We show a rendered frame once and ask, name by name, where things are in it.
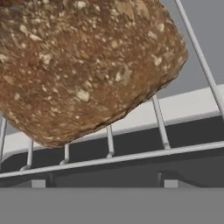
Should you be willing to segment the white toaster oven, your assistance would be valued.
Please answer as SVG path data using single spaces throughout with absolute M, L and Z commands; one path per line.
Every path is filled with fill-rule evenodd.
M 68 157 L 63 157 L 57 164 L 42 167 L 37 167 L 31 160 L 27 160 L 19 169 L 5 171 L 3 163 L 8 158 L 20 153 L 31 156 L 34 152 L 43 149 L 66 150 L 70 144 L 84 140 L 94 140 L 99 137 L 112 139 L 118 134 L 146 130 L 153 126 L 164 130 L 168 125 L 174 123 L 199 120 L 209 116 L 224 116 L 223 86 L 213 84 L 206 88 L 165 98 L 158 97 L 159 91 L 130 111 L 124 118 L 94 133 L 54 148 L 36 143 L 24 132 L 11 126 L 0 114 L 2 119 L 0 122 L 0 179 L 31 174 L 63 173 L 75 167 L 75 162 Z

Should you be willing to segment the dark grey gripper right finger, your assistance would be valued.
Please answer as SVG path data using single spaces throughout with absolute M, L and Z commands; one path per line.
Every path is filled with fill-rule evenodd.
M 186 186 L 202 187 L 207 185 L 185 178 L 177 171 L 158 171 L 157 172 L 157 185 L 159 187 L 165 187 L 166 182 L 177 182 Z

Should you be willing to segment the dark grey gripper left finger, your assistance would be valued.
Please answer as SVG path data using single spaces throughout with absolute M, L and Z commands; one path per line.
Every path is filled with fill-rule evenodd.
M 9 178 L 0 178 L 0 188 L 6 188 L 6 187 L 47 188 L 56 186 L 57 186 L 56 179 L 52 173 L 31 174 Z

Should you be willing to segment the brown seeded bread loaf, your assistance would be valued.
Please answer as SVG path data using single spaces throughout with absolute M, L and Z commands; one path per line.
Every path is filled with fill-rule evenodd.
M 124 118 L 187 59 L 160 0 L 0 0 L 0 114 L 47 147 Z

